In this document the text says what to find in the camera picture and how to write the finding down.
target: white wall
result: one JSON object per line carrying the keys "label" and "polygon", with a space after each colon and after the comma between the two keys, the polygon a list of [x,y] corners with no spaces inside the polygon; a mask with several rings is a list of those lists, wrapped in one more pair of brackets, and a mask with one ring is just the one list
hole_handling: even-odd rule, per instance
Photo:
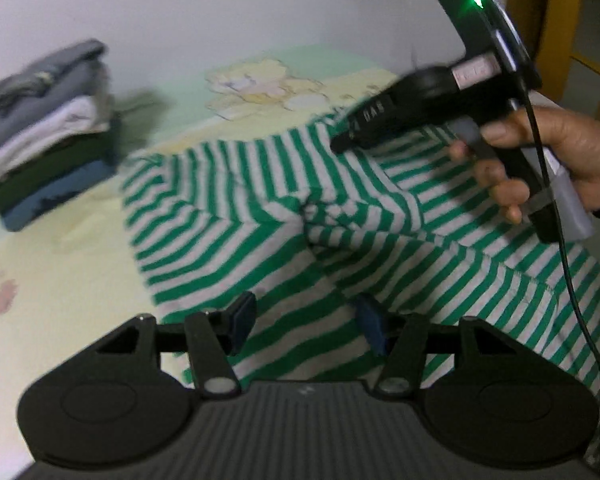
{"label": "white wall", "polygon": [[435,0],[0,0],[0,78],[90,36],[110,46],[117,91],[298,44],[392,70],[410,69],[412,46],[418,62],[461,52]]}

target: white folded garment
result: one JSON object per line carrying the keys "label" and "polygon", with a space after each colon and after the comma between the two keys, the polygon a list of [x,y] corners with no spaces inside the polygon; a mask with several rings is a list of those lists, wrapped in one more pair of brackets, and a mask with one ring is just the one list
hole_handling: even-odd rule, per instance
{"label": "white folded garment", "polygon": [[112,111],[107,89],[103,85],[96,95],[72,99],[11,137],[0,147],[0,179],[67,137],[106,131]]}

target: human hand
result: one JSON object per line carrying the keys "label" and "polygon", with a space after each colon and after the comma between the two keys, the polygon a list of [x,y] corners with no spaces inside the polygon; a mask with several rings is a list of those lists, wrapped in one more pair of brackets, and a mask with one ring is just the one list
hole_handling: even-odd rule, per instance
{"label": "human hand", "polygon": [[[550,146],[556,157],[570,171],[573,186],[587,211],[600,209],[600,122],[561,108],[534,107],[542,143]],[[496,148],[516,148],[534,142],[524,109],[503,121],[487,124],[481,134]],[[471,150],[461,140],[449,147],[451,159],[467,160]],[[522,221],[520,205],[529,199],[526,183],[507,178],[497,159],[478,160],[474,164],[478,184],[488,188],[500,205],[501,213],[513,224]]]}

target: black device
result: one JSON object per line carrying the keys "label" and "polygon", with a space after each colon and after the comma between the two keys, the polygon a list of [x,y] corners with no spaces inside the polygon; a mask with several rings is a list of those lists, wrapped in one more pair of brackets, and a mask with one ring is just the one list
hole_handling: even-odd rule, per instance
{"label": "black device", "polygon": [[537,89],[541,79],[511,20],[497,0],[438,0],[464,43],[465,56],[449,66],[435,65],[407,74],[377,96],[347,113],[345,131],[331,149],[371,148],[387,137],[426,124],[447,124],[481,158],[499,158],[511,178],[531,191],[525,213],[545,243],[558,241],[552,211],[555,200],[568,242],[590,237],[593,224],[573,188],[568,171],[549,148],[544,158],[553,196],[543,189],[533,146],[496,149],[482,140],[479,126],[501,119],[521,106],[520,79]]}
{"label": "black device", "polygon": [[[575,378],[486,322],[431,324],[354,298],[387,356],[376,386],[254,381],[225,355],[256,315],[245,293],[181,324],[137,316],[37,380],[18,424],[35,458],[20,480],[599,478],[582,455],[598,406]],[[195,389],[160,370],[187,352]],[[422,389],[426,356],[455,369]]]}

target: ribbed black surface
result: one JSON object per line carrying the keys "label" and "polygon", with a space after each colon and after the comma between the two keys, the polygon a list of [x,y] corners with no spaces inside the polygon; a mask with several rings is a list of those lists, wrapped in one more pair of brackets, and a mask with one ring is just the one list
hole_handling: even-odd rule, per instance
{"label": "ribbed black surface", "polygon": [[110,472],[35,465],[22,480],[593,480],[580,462],[542,471],[473,464],[440,446],[413,408],[360,383],[255,383],[208,402],[169,449]]}

